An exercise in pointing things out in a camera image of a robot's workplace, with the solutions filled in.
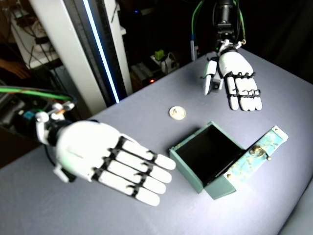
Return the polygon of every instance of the led light strip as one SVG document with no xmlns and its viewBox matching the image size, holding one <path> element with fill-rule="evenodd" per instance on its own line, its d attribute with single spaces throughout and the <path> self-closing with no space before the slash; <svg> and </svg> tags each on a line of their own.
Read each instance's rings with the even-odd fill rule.
<svg viewBox="0 0 313 235">
<path fill-rule="evenodd" d="M 90 25 L 91 25 L 91 28 L 92 28 L 92 32 L 93 32 L 94 38 L 96 39 L 96 42 L 97 42 L 97 46 L 98 46 L 98 49 L 99 49 L 99 52 L 100 52 L 100 56 L 101 56 L 104 68 L 105 68 L 106 73 L 107 73 L 108 78 L 109 78 L 109 82 L 110 82 L 110 85 L 111 85 L 111 88 L 112 88 L 112 91 L 113 91 L 113 94 L 114 94 L 115 101 L 116 101 L 116 103 L 119 103 L 119 98 L 118 98 L 118 95 L 117 95 L 117 92 L 116 92 L 116 89 L 115 89 L 115 86 L 114 86 L 114 83 L 113 83 L 113 80 L 112 80 L 112 76 L 111 76 L 111 73 L 110 73 L 110 70 L 109 70 L 108 62 L 107 62 L 106 57 L 104 55 L 104 51 L 103 51 L 103 48 L 102 48 L 102 45 L 101 45 L 101 42 L 100 42 L 100 38 L 99 38 L 99 35 L 98 35 L 97 27 L 96 27 L 96 25 L 94 23 L 94 20 L 93 20 L 93 16 L 92 16 L 92 13 L 91 13 L 89 2 L 88 2 L 88 0 L 83 0 L 83 2 L 84 2 L 84 6 L 85 6 L 85 9 L 86 9 L 86 12 L 87 12 L 87 15 L 88 15 L 88 19 L 89 19 L 89 22 L 90 22 Z"/>
</svg>

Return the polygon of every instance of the white desk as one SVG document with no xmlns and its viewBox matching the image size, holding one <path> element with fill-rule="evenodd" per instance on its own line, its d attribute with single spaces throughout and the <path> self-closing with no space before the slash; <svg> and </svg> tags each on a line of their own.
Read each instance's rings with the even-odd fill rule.
<svg viewBox="0 0 313 235">
<path fill-rule="evenodd" d="M 32 53 L 33 56 L 29 62 L 30 52 L 31 52 L 31 49 L 34 45 L 35 39 L 33 36 L 27 34 L 22 28 L 17 26 L 14 17 L 12 17 L 11 24 L 12 24 L 12 26 L 11 26 L 12 34 L 15 38 L 16 44 L 19 47 L 22 58 L 25 61 L 25 63 L 27 64 L 29 69 L 34 69 L 38 66 L 41 66 L 42 64 L 46 64 L 49 61 L 53 61 L 53 60 L 59 58 L 58 54 L 55 51 L 52 51 L 51 54 L 49 52 L 46 52 L 46 55 L 49 58 L 49 61 L 48 61 L 48 59 L 46 58 L 46 56 L 43 52 L 37 52 L 37 51 L 33 50 L 33 53 Z"/>
</svg>

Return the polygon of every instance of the floor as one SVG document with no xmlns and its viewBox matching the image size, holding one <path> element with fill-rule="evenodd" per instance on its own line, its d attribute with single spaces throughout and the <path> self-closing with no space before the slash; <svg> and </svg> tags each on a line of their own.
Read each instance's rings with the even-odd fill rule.
<svg viewBox="0 0 313 235">
<path fill-rule="evenodd" d="M 13 135 L 0 128 L 0 168 L 39 146 L 33 140 Z"/>
</svg>

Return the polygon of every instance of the table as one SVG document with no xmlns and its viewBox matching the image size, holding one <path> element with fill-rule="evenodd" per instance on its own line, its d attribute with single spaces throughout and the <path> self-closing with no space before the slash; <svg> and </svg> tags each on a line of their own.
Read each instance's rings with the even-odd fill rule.
<svg viewBox="0 0 313 235">
<path fill-rule="evenodd" d="M 313 86 L 240 52 L 257 72 L 261 111 L 231 110 L 225 90 L 204 96 L 199 79 L 206 64 L 202 57 L 94 117 L 166 155 L 211 120 L 245 148 L 277 124 L 289 139 L 240 191 L 214 201 L 205 191 L 197 194 L 174 170 L 160 205 L 151 207 L 98 183 L 62 183 L 41 147 L 0 170 L 1 233 L 277 234 L 313 174 Z M 184 120 L 169 117 L 175 105 L 186 109 Z"/>
<path fill-rule="evenodd" d="M 22 58 L 27 64 L 27 66 L 29 67 L 29 69 L 34 69 L 38 66 L 49 63 L 59 58 L 58 54 L 55 51 L 51 51 L 51 53 L 46 52 L 46 55 L 48 57 L 47 58 L 43 52 L 37 52 L 33 50 L 33 53 L 32 53 L 33 56 L 31 60 L 29 61 L 30 56 L 31 56 L 30 55 L 31 49 L 34 45 L 35 39 L 33 36 L 27 34 L 23 29 L 17 26 L 15 18 L 13 16 L 12 16 L 11 24 L 12 24 L 12 30 L 11 30 L 12 34 L 14 36 L 16 44 L 19 47 Z M 27 32 L 29 33 L 32 33 L 28 27 L 26 27 L 25 30 L 27 30 Z"/>
</svg>

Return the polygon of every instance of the box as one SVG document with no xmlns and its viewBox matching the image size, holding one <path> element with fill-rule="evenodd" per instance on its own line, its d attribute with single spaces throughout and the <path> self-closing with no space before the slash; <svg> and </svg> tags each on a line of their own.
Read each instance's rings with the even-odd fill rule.
<svg viewBox="0 0 313 235">
<path fill-rule="evenodd" d="M 237 191 L 288 136 L 274 126 L 248 150 L 214 122 L 170 149 L 178 170 L 200 193 L 218 199 Z"/>
</svg>

